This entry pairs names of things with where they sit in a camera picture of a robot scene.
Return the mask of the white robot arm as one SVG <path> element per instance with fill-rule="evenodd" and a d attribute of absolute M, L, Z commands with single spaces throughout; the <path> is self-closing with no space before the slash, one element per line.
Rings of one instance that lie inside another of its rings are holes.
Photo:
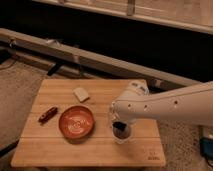
<path fill-rule="evenodd" d="M 111 103 L 110 113 L 124 124 L 148 118 L 213 126 L 213 81 L 156 94 L 142 81 L 131 81 Z"/>

